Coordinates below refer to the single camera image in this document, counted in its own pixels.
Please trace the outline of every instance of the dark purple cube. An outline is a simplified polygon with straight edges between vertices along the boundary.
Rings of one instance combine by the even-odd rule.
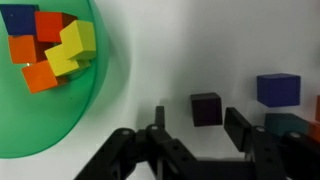
[[[195,127],[222,125],[221,98],[216,93],[191,95]]]

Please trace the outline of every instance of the yellow cube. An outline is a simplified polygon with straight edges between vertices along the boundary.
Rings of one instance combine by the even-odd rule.
[[[96,38],[91,22],[73,21],[60,32],[67,59],[91,60],[96,57]]]
[[[65,57],[64,45],[58,45],[45,51],[49,64],[55,76],[63,76],[74,73],[90,66],[90,62],[69,60]]]

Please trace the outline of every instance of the orange cube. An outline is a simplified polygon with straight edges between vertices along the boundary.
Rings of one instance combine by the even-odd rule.
[[[38,41],[61,43],[60,31],[73,21],[76,16],[61,12],[35,12]]]
[[[320,96],[317,96],[316,121],[320,122]]]
[[[320,124],[316,122],[310,123],[309,136],[311,136],[316,141],[320,142]]]
[[[36,63],[46,60],[45,50],[52,43],[38,42],[36,36],[9,36],[9,48],[13,64]]]
[[[37,93],[67,83],[66,76],[55,77],[48,61],[22,68],[31,93]]]

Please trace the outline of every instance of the transparent green bowl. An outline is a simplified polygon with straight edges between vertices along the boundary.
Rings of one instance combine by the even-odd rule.
[[[24,65],[11,62],[0,15],[0,158],[17,158],[55,145],[94,101],[108,65],[107,33],[91,0],[1,0],[0,4],[38,4],[42,11],[66,12],[94,22],[98,45],[91,67],[73,75],[68,85],[30,94],[21,72]]]

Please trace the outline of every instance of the cube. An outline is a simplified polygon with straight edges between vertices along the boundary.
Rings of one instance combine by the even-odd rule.
[[[291,113],[267,113],[265,126],[269,132],[283,136],[287,131],[308,134],[309,122]]]
[[[62,12],[35,12],[37,37],[40,42],[61,43],[60,31],[78,18]]]
[[[32,94],[67,83],[65,76],[54,76],[48,61],[42,61],[24,67],[22,72]]]
[[[216,93],[190,96],[195,127],[222,125],[221,98]]]
[[[257,77],[257,99],[267,107],[300,104],[301,77],[291,74],[271,74]]]
[[[320,96],[317,96],[316,121],[320,122]]]
[[[52,43],[38,42],[36,36],[9,36],[9,49],[14,64],[36,63],[46,60],[44,51],[53,46]]]
[[[316,122],[310,123],[309,136],[320,143],[320,124]]]
[[[77,61],[66,59],[63,44],[48,49],[45,53],[55,76],[68,75],[90,66],[88,60]]]
[[[37,34],[34,12],[38,5],[2,4],[0,10],[9,35]]]
[[[70,60],[90,60],[96,56],[93,23],[76,20],[60,32],[65,57]]]

